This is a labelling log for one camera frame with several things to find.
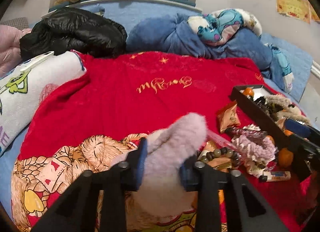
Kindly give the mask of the lilac fluffy slipper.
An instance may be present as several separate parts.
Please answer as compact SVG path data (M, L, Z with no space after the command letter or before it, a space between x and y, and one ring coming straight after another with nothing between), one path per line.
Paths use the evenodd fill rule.
M191 207L195 193L185 191L178 171L206 137L206 119L194 112L148 135L142 183L126 200L127 218L155 222Z

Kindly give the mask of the black shallow box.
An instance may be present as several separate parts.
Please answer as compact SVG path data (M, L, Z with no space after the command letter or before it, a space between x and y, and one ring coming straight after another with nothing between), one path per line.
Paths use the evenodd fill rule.
M252 85L251 88L254 91L254 99L249 99L242 94L243 90L247 88L247 85L234 86L230 98L236 100L238 107L249 116L263 131L266 131L271 135L279 150L287 148L290 150L290 135L286 135L282 129L276 124L271 116L266 114L263 109L255 102L260 97L266 95L274 95L269 88L264 85ZM299 180L302 182L308 178L312 170L309 160L303 160L300 156L296 156L295 153L293 163L291 164L293 172L296 173Z

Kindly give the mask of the orange mandarin by box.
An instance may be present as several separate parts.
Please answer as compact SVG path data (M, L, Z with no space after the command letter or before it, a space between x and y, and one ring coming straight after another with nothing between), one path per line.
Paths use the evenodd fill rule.
M282 148L278 153L278 163L282 168L288 168L293 163L294 154L287 148Z

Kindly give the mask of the white lighter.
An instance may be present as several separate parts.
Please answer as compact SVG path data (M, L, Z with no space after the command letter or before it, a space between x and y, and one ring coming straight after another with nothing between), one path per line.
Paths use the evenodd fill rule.
M289 171L265 171L259 177L260 182L280 182L290 179L291 173Z

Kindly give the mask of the lilac knitted scrunchie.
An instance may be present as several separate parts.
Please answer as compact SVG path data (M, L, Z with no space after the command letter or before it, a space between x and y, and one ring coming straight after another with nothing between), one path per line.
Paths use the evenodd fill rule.
M269 137L265 137L259 143L255 143L244 134L241 134L232 138L232 144L244 160L268 164L276 158L277 148Z

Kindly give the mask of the small mandarin in box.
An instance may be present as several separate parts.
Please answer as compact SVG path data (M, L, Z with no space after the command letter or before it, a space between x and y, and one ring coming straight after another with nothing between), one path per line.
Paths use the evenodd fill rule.
M246 96L246 97L251 98L251 99L254 98L254 91L253 91L253 89L250 88L250 87L245 88L245 89L243 90L242 94L243 94L244 96Z

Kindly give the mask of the gold pyramid snack packet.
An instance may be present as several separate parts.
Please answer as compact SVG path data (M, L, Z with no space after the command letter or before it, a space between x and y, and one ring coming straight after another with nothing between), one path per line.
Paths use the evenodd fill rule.
M240 126L241 122L236 112L237 105L236 101L232 101L217 112L220 133L224 133L229 127Z

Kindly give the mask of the red teddy print blanket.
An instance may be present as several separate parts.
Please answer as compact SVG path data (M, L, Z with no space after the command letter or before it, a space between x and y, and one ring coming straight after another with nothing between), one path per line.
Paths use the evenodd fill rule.
M217 115L232 89L264 84L249 58L141 52L80 59L86 73L41 100L15 162L11 205L20 231L30 231L84 170L107 170L140 138L189 112L218 132Z

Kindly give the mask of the blue stitch print duvet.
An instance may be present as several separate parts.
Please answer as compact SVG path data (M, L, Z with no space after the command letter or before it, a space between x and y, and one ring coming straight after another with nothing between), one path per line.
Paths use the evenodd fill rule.
M206 59L250 58L264 77L291 92L294 75L287 57L274 44L263 43L261 35L261 24L253 14L229 8L144 19L129 33L126 48Z

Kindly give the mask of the white grinch print pillow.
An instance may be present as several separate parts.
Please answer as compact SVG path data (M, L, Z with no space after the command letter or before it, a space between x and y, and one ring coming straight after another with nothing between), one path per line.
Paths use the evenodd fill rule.
M1 77L1 153L30 123L40 103L52 91L86 73L80 57L70 51L53 55L22 74L24 63Z

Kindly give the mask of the white phone on pillow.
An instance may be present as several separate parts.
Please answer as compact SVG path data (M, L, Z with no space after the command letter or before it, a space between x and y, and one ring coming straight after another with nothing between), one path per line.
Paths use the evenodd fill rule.
M43 63L45 60L47 60L49 57L54 55L54 51L49 51L44 54L38 55L28 61L26 61L23 64L23 67L20 68L20 73L24 74L26 72L29 72L39 64Z

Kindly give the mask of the pink quilted blanket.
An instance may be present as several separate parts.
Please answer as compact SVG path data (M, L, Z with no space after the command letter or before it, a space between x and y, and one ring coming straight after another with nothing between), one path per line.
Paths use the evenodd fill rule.
M1 25L0 72L1 77L18 66L21 59L20 39L31 29L19 30L16 27Z

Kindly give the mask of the black puffer jacket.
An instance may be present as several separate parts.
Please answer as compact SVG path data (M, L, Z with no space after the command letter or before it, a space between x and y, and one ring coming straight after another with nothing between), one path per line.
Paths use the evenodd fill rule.
M116 58L126 52L127 32L119 23L92 12L63 7L39 21L20 39L26 61L46 52L58 56L75 50L95 58Z

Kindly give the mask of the yellow certificate on wall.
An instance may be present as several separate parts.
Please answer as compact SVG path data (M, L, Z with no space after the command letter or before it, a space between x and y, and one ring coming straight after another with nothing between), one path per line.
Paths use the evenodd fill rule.
M310 24L310 9L306 0L277 0L277 12Z

